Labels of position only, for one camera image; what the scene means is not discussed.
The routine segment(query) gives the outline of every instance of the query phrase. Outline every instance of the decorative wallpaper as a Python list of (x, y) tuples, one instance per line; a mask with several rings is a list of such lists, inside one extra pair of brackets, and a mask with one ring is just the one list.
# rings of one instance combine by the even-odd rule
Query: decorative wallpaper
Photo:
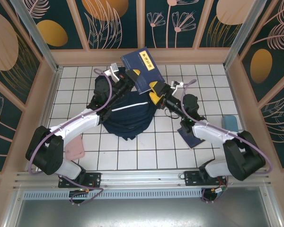
[(200, 47), (230, 47), (255, 0), (214, 0)]
[(242, 60), (258, 101), (284, 76), (284, 0), (280, 0)]
[(9, 152), (21, 115), (21, 110), (0, 93), (0, 171)]
[(76, 0), (90, 49), (138, 48), (136, 0)]
[(23, 0), (23, 3), (51, 50), (82, 49), (66, 0)]
[(0, 4), (0, 81), (26, 103), (39, 65), (39, 60)]
[(281, 165), (284, 168), (284, 88), (261, 111)]
[(145, 45), (192, 47), (203, 6), (203, 0), (146, 0)]
[(239, 50), (239, 55), (241, 55), (242, 51), (244, 50), (247, 42), (249, 41), (249, 38), (251, 37), (251, 35), (254, 33), (255, 29), (257, 28), (257, 25), (259, 24), (260, 20), (262, 19), (263, 15), (265, 14), (269, 4), (271, 3), (271, 0), (267, 0), (264, 8), (262, 9), (262, 11), (260, 12), (260, 16), (257, 18), (257, 21), (255, 22), (253, 28), (251, 29), (249, 35), (246, 37), (245, 42), (243, 43), (243, 45), (241, 46), (240, 50)]

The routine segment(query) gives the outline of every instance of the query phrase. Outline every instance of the black cable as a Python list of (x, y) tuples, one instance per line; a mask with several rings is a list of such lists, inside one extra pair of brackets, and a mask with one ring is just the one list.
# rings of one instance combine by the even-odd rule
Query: black cable
[(180, 118), (180, 116), (177, 116), (177, 117), (172, 117), (172, 116), (168, 116), (167, 114), (166, 114), (166, 111), (167, 110), (169, 110), (169, 109), (165, 109), (165, 111), (164, 111), (164, 113), (165, 113), (165, 115), (167, 116), (167, 117), (169, 117), (169, 118), (171, 118), (171, 119), (178, 119), (178, 118)]

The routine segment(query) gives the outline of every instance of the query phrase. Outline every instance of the cable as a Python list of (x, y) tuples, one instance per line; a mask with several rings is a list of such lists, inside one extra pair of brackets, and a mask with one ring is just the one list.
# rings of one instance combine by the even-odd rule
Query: cable
[(187, 112), (186, 112), (185, 109), (184, 109), (184, 105), (183, 105), (183, 97), (184, 97), (184, 95), (185, 95), (185, 92), (186, 92), (187, 88), (188, 88), (191, 84), (195, 83), (196, 81), (197, 81), (196, 79), (193, 79), (192, 81), (190, 81), (190, 82), (185, 86), (184, 91), (182, 92), (182, 96), (181, 96), (181, 109), (182, 109), (182, 111), (184, 112), (184, 114), (185, 114), (190, 120), (194, 121), (195, 123), (198, 123), (198, 124), (200, 124), (200, 125), (203, 125), (203, 126), (206, 126), (206, 127), (210, 127), (210, 128), (216, 129), (216, 130), (218, 130), (218, 131), (221, 131), (221, 132), (223, 132), (223, 133), (226, 133), (226, 134), (228, 134), (228, 135), (230, 135), (230, 136), (232, 136), (232, 137), (234, 137), (234, 138), (240, 140), (241, 142), (243, 142), (243, 143), (249, 145), (250, 147), (252, 147), (252, 148), (253, 148), (254, 150), (256, 150), (260, 155), (262, 155), (263, 158), (264, 158), (264, 159), (268, 162), (268, 164), (269, 164), (269, 169), (268, 169), (266, 172), (257, 173), (257, 174), (262, 175), (262, 174), (268, 174), (268, 173), (270, 173), (270, 172), (273, 170), (272, 163), (270, 162), (269, 158), (268, 158), (259, 148), (257, 148), (255, 145), (253, 145), (252, 143), (248, 142), (247, 140), (245, 140), (245, 139), (243, 139), (243, 138), (241, 138), (241, 137), (239, 137), (239, 136), (237, 136), (237, 135), (235, 135), (235, 134), (229, 132), (228, 130), (221, 129), (221, 128), (219, 128), (219, 127), (217, 127), (217, 126), (214, 126), (214, 125), (212, 125), (212, 124), (209, 124), (209, 123), (204, 123), (204, 122), (202, 122), (202, 121), (197, 121), (196, 119), (192, 118), (191, 116), (189, 116), (189, 115), (187, 114)]
[(168, 116), (167, 114), (166, 114), (166, 111), (167, 110), (169, 110), (169, 109), (165, 109), (165, 111), (164, 111), (164, 113), (165, 113), (165, 115), (167, 116), (167, 117), (169, 117), (169, 118), (171, 118), (171, 119), (179, 119), (180, 118), (180, 116), (177, 116), (177, 117), (172, 117), (172, 116)]
[[(54, 135), (54, 134), (55, 134), (56, 132), (58, 132), (59, 130), (64, 129), (67, 125), (73, 123), (74, 121), (76, 121), (76, 120), (78, 120), (78, 119), (80, 119), (80, 118), (82, 118), (82, 117), (85, 117), (85, 116), (87, 116), (87, 115), (90, 115), (90, 114), (92, 114), (92, 113), (95, 113), (95, 112), (98, 112), (98, 111), (104, 109), (104, 108), (107, 106), (107, 104), (109, 103), (109, 101), (110, 101), (110, 99), (111, 99), (111, 97), (112, 97), (112, 93), (113, 93), (113, 88), (112, 88), (112, 84), (111, 84), (111, 82), (110, 82), (110, 79), (109, 79), (109, 77), (105, 74), (105, 72), (102, 71), (102, 70), (100, 70), (100, 69), (94, 69), (94, 72), (95, 72), (96, 74), (98, 74), (98, 75), (103, 75), (103, 76), (105, 76), (105, 78), (106, 78), (107, 81), (108, 81), (108, 84), (109, 84), (109, 96), (108, 96), (107, 101), (104, 103), (103, 106), (101, 106), (101, 107), (98, 108), (97, 110), (92, 110), (92, 111), (87, 112), (87, 113), (85, 113), (85, 114), (83, 114), (83, 115), (81, 115), (81, 116), (75, 117), (74, 119), (71, 119), (69, 122), (66, 122), (65, 124), (63, 124), (60, 128), (57, 128), (56, 130), (54, 130), (53, 132), (51, 132), (51, 133), (49, 133), (47, 136), (45, 136), (44, 139), (41, 140), (41, 142), (40, 142), (40, 143), (38, 144), (38, 146), (35, 148), (35, 150), (34, 150), (32, 156), (31, 156), (31, 158), (30, 158), (30, 160), (29, 160), (28, 171), (29, 171), (29, 173), (30, 173), (31, 175), (37, 175), (37, 174), (42, 173), (42, 171), (33, 173), (33, 172), (32, 172), (32, 164), (33, 164), (33, 160), (34, 160), (34, 158), (35, 158), (35, 156), (36, 156), (36, 153), (38, 152), (38, 150), (40, 149), (40, 147), (47, 141), (48, 138), (50, 138), (52, 135)], [(61, 176), (61, 177), (63, 177), (63, 178), (64, 178), (65, 180), (67, 180), (68, 182), (70, 182), (70, 183), (72, 183), (72, 184), (74, 184), (74, 185), (76, 185), (76, 186), (78, 186), (78, 187), (80, 187), (80, 188), (87, 188), (87, 189), (92, 189), (92, 190), (101, 190), (101, 191), (98, 192), (95, 196), (93, 196), (91, 199), (89, 199), (89, 200), (87, 200), (87, 201), (84, 201), (84, 202), (82, 202), (81, 204), (84, 204), (84, 203), (87, 203), (87, 202), (92, 201), (95, 197), (97, 197), (98, 195), (100, 195), (100, 194), (103, 192), (103, 190), (104, 190), (103, 188), (92, 188), (92, 187), (87, 187), (87, 186), (84, 186), (84, 185), (80, 185), (80, 184), (78, 184), (78, 183), (75, 183), (74, 181), (72, 181), (71, 179), (69, 179), (69, 178), (66, 177), (66, 176)]]

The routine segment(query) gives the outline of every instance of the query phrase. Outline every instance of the yellow label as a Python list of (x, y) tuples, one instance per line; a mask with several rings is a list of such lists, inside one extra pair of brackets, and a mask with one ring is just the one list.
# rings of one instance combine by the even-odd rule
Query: yellow label
[(147, 52), (146, 52), (146, 51), (142, 51), (142, 52), (140, 52), (139, 54), (140, 54), (140, 56), (141, 56), (141, 58), (142, 58), (144, 64), (146, 65), (148, 71), (153, 70), (155, 67), (154, 67), (154, 65), (152, 64), (152, 62), (151, 62), (151, 60), (150, 60), (150, 58), (149, 58)]

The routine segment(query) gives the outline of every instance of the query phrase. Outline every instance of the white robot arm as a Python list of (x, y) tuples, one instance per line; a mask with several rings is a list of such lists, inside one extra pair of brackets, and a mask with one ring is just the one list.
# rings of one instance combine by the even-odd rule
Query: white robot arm
[[(128, 74), (130, 73), (123, 73), (123, 77), (126, 78), (126, 75)], [(97, 109), (99, 105), (101, 106), (101, 104), (106, 101), (101, 100), (101, 98), (103, 99), (102, 94), (94, 96), (87, 109), (83, 110), (80, 114), (74, 117), (78, 118), (78, 116), (81, 116), (80, 118), (74, 122), (71, 122), (62, 130), (56, 132), (51, 137), (50, 141), (46, 142), (39, 149), (35, 159), (33, 160), (33, 163), (48, 175), (56, 173), (66, 176), (81, 184), (84, 178), (85, 170), (78, 164), (63, 158), (63, 147), (65, 147), (69, 141), (83, 133), (85, 130), (95, 127), (99, 123), (105, 121), (111, 113), (111, 104), (119, 99), (125, 92), (130, 91), (134, 86), (134, 82), (135, 79), (120, 79), (116, 83), (117, 92), (115, 92), (115, 94), (112, 96), (110, 105), (107, 105), (107, 107), (101, 112), (84, 116), (84, 114), (88, 113), (91, 109)], [(250, 147), (243, 146), (242, 144), (238, 143), (238, 141), (228, 133), (223, 133), (217, 129), (210, 128), (199, 123), (194, 123), (188, 119), (181, 110), (180, 100), (173, 96), (177, 85), (174, 84), (172, 87), (170, 87), (163, 82), (159, 83), (156, 81), (153, 82), (153, 84), (150, 84), (150, 86), (154, 91), (150, 93), (150, 97), (158, 108), (164, 109), (166, 107), (170, 111), (176, 113), (182, 118), (181, 127), (184, 128), (187, 133), (191, 133), (197, 138), (207, 140), (215, 145), (215, 147), (219, 147), (224, 151), (226, 158), (209, 160), (200, 167), (200, 171), (203, 171), (203, 175), (212, 178), (217, 176), (232, 175), (238, 180), (244, 180), (265, 165), (265, 160), (262, 156), (260, 156)], [(192, 118), (198, 121), (203, 121), (204, 123), (208, 123), (205, 118), (198, 115), (197, 110), (199, 106), (197, 104), (197, 98), (194, 95), (184, 96), (184, 107)], [(30, 160), (34, 149), (42, 138), (44, 138), (50, 132), (60, 128), (65, 123), (49, 129), (43, 126), (37, 128), (27, 151), (26, 158)], [(250, 133), (243, 131), (238, 135), (255, 144)]]

